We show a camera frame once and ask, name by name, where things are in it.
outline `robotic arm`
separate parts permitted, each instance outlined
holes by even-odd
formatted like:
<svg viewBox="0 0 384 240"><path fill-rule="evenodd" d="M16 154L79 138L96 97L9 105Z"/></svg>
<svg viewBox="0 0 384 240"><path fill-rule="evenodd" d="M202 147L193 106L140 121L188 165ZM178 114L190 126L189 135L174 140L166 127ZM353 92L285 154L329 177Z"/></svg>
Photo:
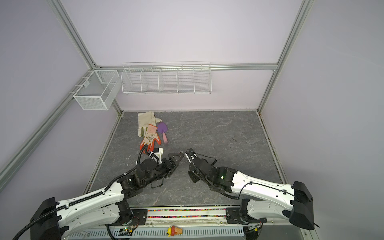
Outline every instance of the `robotic arm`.
<svg viewBox="0 0 384 240"><path fill-rule="evenodd" d="M30 223L13 239L18 239L29 228L31 240L60 240L97 225L138 225L140 220L129 208L127 199L141 193L153 181L170 177L184 157L180 152L160 160L159 154L146 152L152 158L140 162L144 149L146 147L138 156L137 166L115 177L105 188L59 202L54 197L43 201Z"/></svg>
<svg viewBox="0 0 384 240"><path fill-rule="evenodd" d="M300 228L313 230L313 197L305 184L293 185L264 181L245 175L229 167L214 167L206 159L199 158L193 149L185 152L189 164L189 177L196 183L204 181L209 189L231 199L240 199L244 193L265 201L243 199L240 209L227 214L234 223L259 223L261 218L283 218Z"/></svg>

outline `white wall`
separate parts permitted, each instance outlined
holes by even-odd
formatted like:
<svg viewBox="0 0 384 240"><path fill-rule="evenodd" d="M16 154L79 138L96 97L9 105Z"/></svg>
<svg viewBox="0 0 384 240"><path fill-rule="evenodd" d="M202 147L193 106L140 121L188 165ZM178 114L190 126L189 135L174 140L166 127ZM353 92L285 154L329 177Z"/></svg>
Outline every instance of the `white wall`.
<svg viewBox="0 0 384 240"><path fill-rule="evenodd" d="M301 0L63 0L98 65L275 63Z"/></svg>
<svg viewBox="0 0 384 240"><path fill-rule="evenodd" d="M316 0L262 116L320 239L383 239L384 2Z"/></svg>
<svg viewBox="0 0 384 240"><path fill-rule="evenodd" d="M44 0L1 1L0 168L87 70ZM12 239L43 200L83 193L115 120L114 109L73 102L0 193L0 239Z"/></svg>
<svg viewBox="0 0 384 240"><path fill-rule="evenodd" d="M0 3L0 168L88 70L44 0Z"/></svg>
<svg viewBox="0 0 384 240"><path fill-rule="evenodd" d="M212 71L211 94L126 95L117 101L122 110L257 109L272 70Z"/></svg>
<svg viewBox="0 0 384 240"><path fill-rule="evenodd" d="M0 193L0 239L12 239L45 199L83 194L115 120L114 109L86 111L73 102Z"/></svg>

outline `toy shovel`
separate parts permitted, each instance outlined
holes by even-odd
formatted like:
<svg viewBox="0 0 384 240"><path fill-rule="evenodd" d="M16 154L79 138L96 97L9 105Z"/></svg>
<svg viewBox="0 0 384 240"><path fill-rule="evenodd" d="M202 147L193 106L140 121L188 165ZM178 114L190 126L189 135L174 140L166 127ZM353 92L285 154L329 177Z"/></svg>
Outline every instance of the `toy shovel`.
<svg viewBox="0 0 384 240"><path fill-rule="evenodd" d="M157 131L163 134L164 143L168 143L167 136L166 136L167 130L168 130L167 125L164 122L159 122L157 124Z"/></svg>

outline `white wire basket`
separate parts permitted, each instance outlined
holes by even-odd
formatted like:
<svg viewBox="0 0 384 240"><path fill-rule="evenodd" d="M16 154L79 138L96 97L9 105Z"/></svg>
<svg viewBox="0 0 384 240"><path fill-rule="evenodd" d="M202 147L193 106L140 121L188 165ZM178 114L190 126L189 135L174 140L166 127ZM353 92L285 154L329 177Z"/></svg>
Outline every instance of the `white wire basket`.
<svg viewBox="0 0 384 240"><path fill-rule="evenodd" d="M121 73L121 85L126 94L211 93L212 77L209 65L130 66Z"/></svg>
<svg viewBox="0 0 384 240"><path fill-rule="evenodd" d="M84 110L108 110L120 87L117 71L93 70L73 97Z"/></svg>

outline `beige glove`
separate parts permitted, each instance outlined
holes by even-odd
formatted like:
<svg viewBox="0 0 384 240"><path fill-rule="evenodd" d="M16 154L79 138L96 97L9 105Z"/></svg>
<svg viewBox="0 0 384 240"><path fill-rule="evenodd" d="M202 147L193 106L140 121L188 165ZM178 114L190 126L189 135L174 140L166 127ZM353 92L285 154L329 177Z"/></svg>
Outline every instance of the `beige glove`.
<svg viewBox="0 0 384 240"><path fill-rule="evenodd" d="M157 130L157 127L155 127L151 124L148 125L148 130L145 133L144 139L140 144L140 150L146 144L146 145L148 145L147 151L153 152L153 149L155 148L155 140L159 145L161 144L160 137L157 134L156 130Z"/></svg>
<svg viewBox="0 0 384 240"><path fill-rule="evenodd" d="M137 135L139 137L144 137L145 133L147 132L148 124L151 124L152 126L156 126L157 122L161 122L160 118L155 118L155 114L153 111L149 111L146 113L139 113L139 131Z"/></svg>

